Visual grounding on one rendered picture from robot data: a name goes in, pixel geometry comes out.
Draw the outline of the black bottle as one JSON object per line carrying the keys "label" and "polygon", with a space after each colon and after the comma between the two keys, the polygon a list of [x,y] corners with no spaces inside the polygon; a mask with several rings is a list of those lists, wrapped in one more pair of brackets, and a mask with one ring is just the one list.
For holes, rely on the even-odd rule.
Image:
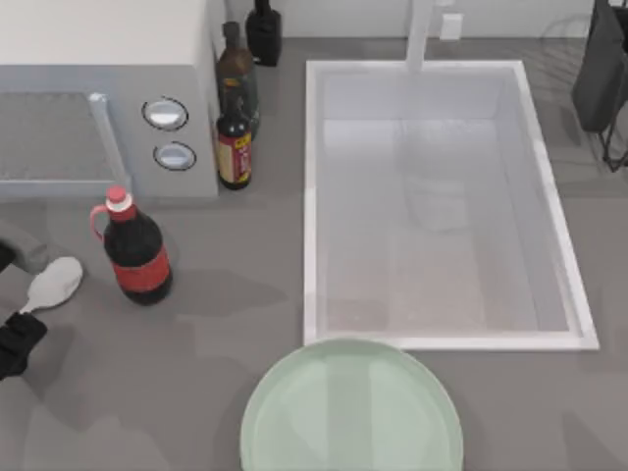
{"label": "black bottle", "polygon": [[245,21],[247,46],[254,62],[263,67],[277,67],[283,44],[282,15],[270,0],[254,0],[254,8]]}

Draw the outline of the white sink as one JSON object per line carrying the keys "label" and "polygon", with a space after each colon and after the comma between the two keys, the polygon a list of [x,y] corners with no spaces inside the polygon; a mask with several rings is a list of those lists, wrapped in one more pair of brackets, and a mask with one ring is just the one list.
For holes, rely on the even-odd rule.
{"label": "white sink", "polygon": [[305,343],[600,346],[524,65],[306,64]]}

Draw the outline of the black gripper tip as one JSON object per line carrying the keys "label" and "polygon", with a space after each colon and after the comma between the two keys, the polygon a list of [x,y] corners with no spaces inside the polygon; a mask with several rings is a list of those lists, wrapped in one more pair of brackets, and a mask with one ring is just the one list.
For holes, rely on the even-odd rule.
{"label": "black gripper tip", "polygon": [[[48,262],[45,245],[23,254],[8,242],[0,241],[0,274],[15,265],[31,275],[39,275]],[[32,314],[33,310],[24,307],[0,325],[0,382],[25,372],[30,353],[48,332],[45,324]]]}

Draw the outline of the small silver microwave knob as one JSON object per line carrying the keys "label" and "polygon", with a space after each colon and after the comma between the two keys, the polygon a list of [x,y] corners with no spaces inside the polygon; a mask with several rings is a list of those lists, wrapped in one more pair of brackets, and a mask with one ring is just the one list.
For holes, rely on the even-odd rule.
{"label": "small silver microwave knob", "polygon": [[195,152],[182,142],[172,141],[153,149],[153,160],[163,169],[184,172],[196,163]]}

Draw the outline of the tall white tap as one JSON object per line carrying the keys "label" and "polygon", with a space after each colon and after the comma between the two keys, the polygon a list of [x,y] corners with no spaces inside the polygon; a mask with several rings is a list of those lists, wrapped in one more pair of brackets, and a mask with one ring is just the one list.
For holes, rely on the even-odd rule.
{"label": "tall white tap", "polygon": [[433,5],[433,0],[410,0],[405,66],[412,74],[418,74],[422,70]]}

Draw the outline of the pale green plate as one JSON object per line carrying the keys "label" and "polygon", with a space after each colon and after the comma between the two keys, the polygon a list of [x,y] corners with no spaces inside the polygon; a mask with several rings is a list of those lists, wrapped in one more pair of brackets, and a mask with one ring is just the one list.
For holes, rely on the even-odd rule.
{"label": "pale green plate", "polygon": [[275,363],[239,434],[242,471],[463,471],[453,401],[411,355],[379,342],[325,340]]}

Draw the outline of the large silver microwave knob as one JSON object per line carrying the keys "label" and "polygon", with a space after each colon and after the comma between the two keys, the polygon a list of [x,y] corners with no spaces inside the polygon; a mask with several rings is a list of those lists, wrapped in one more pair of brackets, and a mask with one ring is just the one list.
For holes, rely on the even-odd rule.
{"label": "large silver microwave knob", "polygon": [[177,131],[188,121],[185,106],[170,97],[145,102],[141,107],[141,113],[146,123],[158,131]]}

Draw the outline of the white spoon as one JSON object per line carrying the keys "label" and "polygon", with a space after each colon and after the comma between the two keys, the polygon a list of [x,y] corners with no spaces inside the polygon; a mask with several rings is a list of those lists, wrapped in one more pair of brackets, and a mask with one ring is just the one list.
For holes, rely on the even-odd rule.
{"label": "white spoon", "polygon": [[75,257],[59,257],[36,275],[26,294],[26,305],[19,314],[33,313],[63,304],[78,289],[83,268]]}

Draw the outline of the white wall socket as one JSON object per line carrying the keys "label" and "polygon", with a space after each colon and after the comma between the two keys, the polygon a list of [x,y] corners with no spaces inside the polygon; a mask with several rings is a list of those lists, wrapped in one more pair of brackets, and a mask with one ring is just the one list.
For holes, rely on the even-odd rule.
{"label": "white wall socket", "polygon": [[456,41],[461,38],[464,16],[462,14],[443,14],[440,40]]}

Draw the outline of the tall brown bottle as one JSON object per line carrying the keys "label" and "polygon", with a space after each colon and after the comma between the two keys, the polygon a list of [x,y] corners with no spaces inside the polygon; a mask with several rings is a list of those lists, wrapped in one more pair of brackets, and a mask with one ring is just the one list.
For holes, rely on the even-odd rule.
{"label": "tall brown bottle", "polygon": [[255,138],[260,127],[255,63],[250,51],[240,43],[238,22],[223,23],[222,32],[225,49],[217,64],[221,108],[227,107],[227,99],[233,95],[239,102],[242,114],[250,123],[252,138]]}

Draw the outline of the dark bottle with red cap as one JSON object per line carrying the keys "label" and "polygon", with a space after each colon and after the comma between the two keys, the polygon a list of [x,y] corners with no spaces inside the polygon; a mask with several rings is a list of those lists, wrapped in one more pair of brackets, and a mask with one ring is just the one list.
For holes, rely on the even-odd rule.
{"label": "dark bottle with red cap", "polygon": [[174,276],[162,232],[130,191],[110,186],[105,202],[91,209],[89,223],[129,300],[150,306],[170,293]]}

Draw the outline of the pale microwave door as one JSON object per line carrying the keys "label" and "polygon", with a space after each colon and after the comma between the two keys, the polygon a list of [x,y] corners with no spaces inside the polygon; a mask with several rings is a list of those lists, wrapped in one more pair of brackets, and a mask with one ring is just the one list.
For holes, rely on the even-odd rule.
{"label": "pale microwave door", "polygon": [[95,197],[117,184],[90,93],[0,93],[0,199]]}

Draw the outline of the pale microwave oven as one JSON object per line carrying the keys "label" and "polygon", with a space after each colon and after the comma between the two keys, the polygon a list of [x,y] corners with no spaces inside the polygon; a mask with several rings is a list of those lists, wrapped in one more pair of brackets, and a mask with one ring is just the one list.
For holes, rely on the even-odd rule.
{"label": "pale microwave oven", "polygon": [[[218,194],[216,59],[225,0],[0,0],[0,93],[103,93],[131,173],[131,194]],[[188,112],[177,131],[142,117],[145,102],[175,98]],[[171,172],[153,149],[177,141],[195,165]]]}

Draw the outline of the small dark red-labelled bottle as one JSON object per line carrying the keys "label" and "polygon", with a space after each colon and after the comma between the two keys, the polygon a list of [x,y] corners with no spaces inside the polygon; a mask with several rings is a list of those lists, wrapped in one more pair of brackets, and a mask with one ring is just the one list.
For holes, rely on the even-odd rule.
{"label": "small dark red-labelled bottle", "polygon": [[239,110],[225,112],[217,122],[217,165],[222,184],[231,190],[249,185],[252,175],[252,133]]}

